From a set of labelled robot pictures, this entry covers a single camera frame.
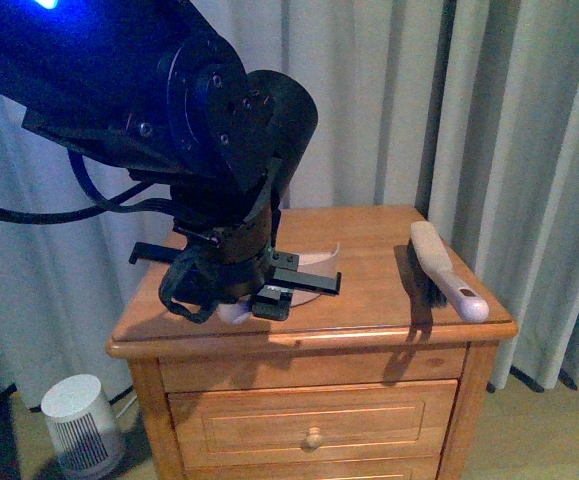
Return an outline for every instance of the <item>heater grille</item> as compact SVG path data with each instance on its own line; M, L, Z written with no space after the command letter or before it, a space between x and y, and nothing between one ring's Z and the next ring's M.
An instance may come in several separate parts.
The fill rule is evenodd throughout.
M53 423L62 447L60 465L69 470L87 470L104 461L109 454L90 413L71 422Z

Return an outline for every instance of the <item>drawer knob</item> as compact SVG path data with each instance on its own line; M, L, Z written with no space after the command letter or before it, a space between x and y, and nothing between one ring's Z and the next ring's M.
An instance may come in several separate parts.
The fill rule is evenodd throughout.
M322 435L320 434L320 429L318 427L311 427L309 429L309 433L305 439L305 444L311 450L315 450L322 445Z

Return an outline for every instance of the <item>floor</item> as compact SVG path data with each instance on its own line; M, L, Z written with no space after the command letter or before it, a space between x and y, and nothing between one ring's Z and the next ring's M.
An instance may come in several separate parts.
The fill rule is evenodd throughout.
M114 405L119 411L131 397ZM106 478L156 478L149 444L134 403L120 418L127 454ZM42 414L14 395L0 400L0 480L63 478ZM579 391L563 385L534 393L513 377L504 390L487 394L462 480L579 479Z

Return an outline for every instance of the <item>white brush handle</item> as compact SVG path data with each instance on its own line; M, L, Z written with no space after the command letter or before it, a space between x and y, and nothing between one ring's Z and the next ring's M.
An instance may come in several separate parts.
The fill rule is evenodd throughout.
M453 272L453 264L438 232L430 222L411 224L411 242L422 270L431 278L460 318L482 323L489 316L487 301Z
M433 272L430 278L455 308L460 318L469 323L482 323L489 316L489 305L453 271Z

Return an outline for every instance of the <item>nightstand top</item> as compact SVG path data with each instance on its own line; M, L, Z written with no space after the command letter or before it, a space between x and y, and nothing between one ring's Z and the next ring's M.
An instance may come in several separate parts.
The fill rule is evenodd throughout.
M294 307L285 322L252 318L232 326L214 315L203 325L193 324L160 303L157 291L167 266L153 264L116 325L107 352L118 358L185 357L243 350L461 343L515 335L511 315L450 249L454 271L489 303L489 319L479 325L465 324L451 306L426 306L407 250L409 226L418 220L424 219L411 206L285 210L278 249L331 251L340 243L338 270L342 272L338 297L321 296ZM184 238L172 234L167 244L180 247Z

